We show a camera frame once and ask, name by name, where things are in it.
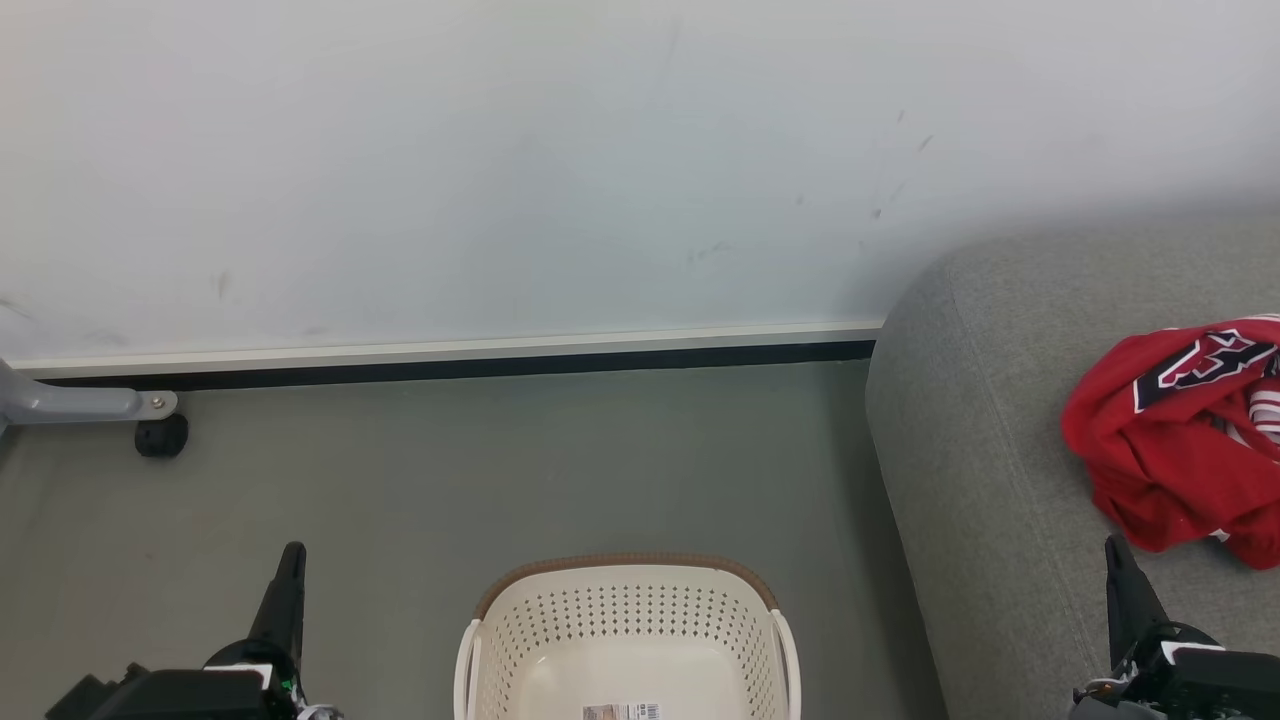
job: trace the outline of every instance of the baseboard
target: baseboard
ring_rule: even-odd
[[[55,384],[183,391],[865,357],[879,327],[808,323],[10,364]]]

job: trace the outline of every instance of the red jersey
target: red jersey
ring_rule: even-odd
[[[1280,315],[1121,341],[1062,413],[1093,503],[1144,550],[1219,536],[1280,565]]]

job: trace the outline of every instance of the laundry basket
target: laundry basket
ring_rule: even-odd
[[[799,720],[773,593],[737,562],[599,555],[498,580],[462,635],[454,720]]]

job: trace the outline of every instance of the gray sofa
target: gray sofa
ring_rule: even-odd
[[[988,242],[891,313],[867,413],[951,720],[1062,720],[1103,675],[1102,543],[1059,415],[1121,338],[1280,311],[1280,218]],[[1280,655],[1280,569],[1216,541],[1138,552],[1165,609]]]

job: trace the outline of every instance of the barcode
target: barcode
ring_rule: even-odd
[[[662,706],[653,702],[631,705],[588,705],[582,720],[662,720]]]

